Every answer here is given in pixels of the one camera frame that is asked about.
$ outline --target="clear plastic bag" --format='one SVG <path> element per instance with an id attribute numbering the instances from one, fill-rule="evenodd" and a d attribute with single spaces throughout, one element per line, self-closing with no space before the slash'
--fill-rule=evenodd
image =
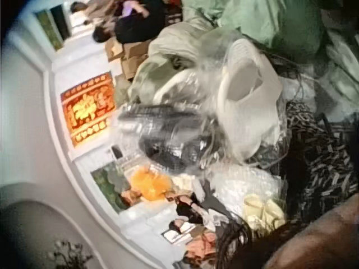
<path id="1" fill-rule="evenodd" d="M 153 104 L 196 104 L 201 105 L 207 99 L 197 79 L 194 69 L 186 69 L 174 75 L 155 94 Z"/>
<path id="2" fill-rule="evenodd" d="M 286 103 L 268 59 L 238 31 L 216 29 L 202 37 L 197 79 L 226 137 L 226 155 L 266 169 L 288 152 Z"/>
<path id="3" fill-rule="evenodd" d="M 286 194 L 286 181 L 274 177 L 264 170 L 219 162 L 207 171 L 207 180 L 214 196 L 235 215 L 243 217 L 244 200 L 248 195 L 257 195 L 263 201 L 280 201 L 283 206 Z"/>
<path id="4" fill-rule="evenodd" d="M 126 105 L 114 121 L 113 137 L 130 137 L 128 148 L 138 147 L 162 173 L 193 174 L 220 148 L 211 120 L 195 105 Z"/>

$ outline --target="framed picture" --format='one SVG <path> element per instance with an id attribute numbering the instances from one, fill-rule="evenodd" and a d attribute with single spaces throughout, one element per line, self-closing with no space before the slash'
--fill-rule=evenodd
<path id="1" fill-rule="evenodd" d="M 128 209 L 120 195 L 121 192 L 130 189 L 130 183 L 117 167 L 115 161 L 92 171 L 91 175 L 116 213 Z"/>

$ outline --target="pile of clutter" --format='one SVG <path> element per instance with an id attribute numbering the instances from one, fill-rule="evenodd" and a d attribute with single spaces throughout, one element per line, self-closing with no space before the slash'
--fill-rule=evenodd
<path id="1" fill-rule="evenodd" d="M 202 224 L 202 239 L 194 237 L 185 254 L 193 265 L 202 256 L 208 264 L 216 263 L 213 242 L 224 223 L 244 221 L 261 237 L 288 221 L 288 182 L 281 162 L 301 139 L 301 120 L 313 123 L 310 115 L 300 118 L 305 108 L 293 112 L 303 108 L 300 104 L 288 106 L 277 73 L 252 42 L 223 35 L 210 45 L 211 50 L 200 52 L 195 68 L 158 89 L 151 105 L 127 103 L 112 119 L 111 143 L 123 154 L 118 165 L 131 184 L 123 201 L 130 206 L 139 197 L 175 202 L 178 215 L 185 217 L 170 224 L 178 233 L 181 219 Z M 208 183 L 226 212 L 201 206 L 210 195 L 201 187 Z M 306 198 L 312 195 L 309 189 L 306 193 Z M 208 244 L 208 253 L 196 253 L 199 242 Z"/>

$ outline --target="person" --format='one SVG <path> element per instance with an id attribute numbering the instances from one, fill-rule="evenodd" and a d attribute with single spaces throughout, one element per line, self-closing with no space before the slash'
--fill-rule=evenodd
<path id="1" fill-rule="evenodd" d="M 179 216 L 182 216 L 189 223 L 203 225 L 203 209 L 199 206 L 199 201 L 194 193 L 189 196 L 168 192 L 166 198 L 168 201 L 175 201 L 176 212 Z"/>
<path id="2" fill-rule="evenodd" d="M 194 267 L 200 267 L 208 261 L 214 265 L 216 260 L 216 235 L 208 230 L 204 231 L 186 245 L 186 252 L 182 261 Z"/>
<path id="3" fill-rule="evenodd" d="M 162 0 L 124 1 L 120 6 L 122 16 L 105 20 L 95 28 L 93 39 L 97 43 L 113 36 L 121 44 L 143 42 L 155 38 L 165 27 Z"/>
<path id="4" fill-rule="evenodd" d="M 92 22 L 95 18 L 106 20 L 112 16 L 120 16 L 122 13 L 121 0 L 90 0 L 87 4 L 74 2 L 70 6 L 72 14 L 83 11 L 88 17 L 85 24 Z"/>
<path id="5" fill-rule="evenodd" d="M 187 222 L 183 219 L 172 220 L 168 225 L 168 229 L 175 231 L 178 234 L 182 234 L 182 227 L 184 226 L 185 223 Z M 206 228 L 202 225 L 195 225 L 195 227 L 191 229 L 188 233 L 191 235 L 192 238 L 195 238 L 199 234 L 201 234 L 205 229 Z"/>
<path id="6" fill-rule="evenodd" d="M 141 197 L 148 201 L 164 200 L 172 189 L 170 177 L 151 171 L 148 167 L 139 169 L 130 180 L 131 188 L 121 193 L 122 202 L 133 206 Z"/>

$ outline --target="black and white patterned cloth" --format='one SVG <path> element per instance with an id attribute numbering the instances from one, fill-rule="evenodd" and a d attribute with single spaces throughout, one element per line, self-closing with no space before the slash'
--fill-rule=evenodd
<path id="1" fill-rule="evenodd" d="M 357 192 L 357 177 L 347 145 L 320 128 L 309 108 L 287 105 L 291 146 L 283 165 L 289 184 L 289 218 L 310 222 Z"/>

